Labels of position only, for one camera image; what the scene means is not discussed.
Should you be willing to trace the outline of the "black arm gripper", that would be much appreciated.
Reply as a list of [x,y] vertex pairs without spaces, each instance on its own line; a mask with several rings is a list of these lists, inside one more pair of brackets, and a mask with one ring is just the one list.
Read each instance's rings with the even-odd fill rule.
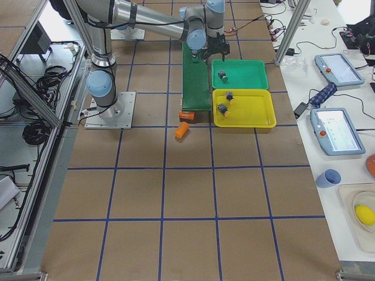
[[221,54],[221,60],[225,61],[227,55],[230,54],[230,45],[226,42],[224,34],[216,33],[216,36],[207,38],[207,46],[202,50],[192,50],[192,62],[204,62],[204,56],[212,56],[214,54]]

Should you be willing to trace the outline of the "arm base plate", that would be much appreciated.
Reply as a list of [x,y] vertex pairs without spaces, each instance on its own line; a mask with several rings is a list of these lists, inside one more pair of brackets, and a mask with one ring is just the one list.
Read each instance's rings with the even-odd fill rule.
[[98,107],[84,114],[86,129],[131,129],[136,92],[117,92],[117,101],[109,108]]
[[144,40],[145,31],[138,28],[113,29],[111,31],[111,40],[115,41],[134,41]]

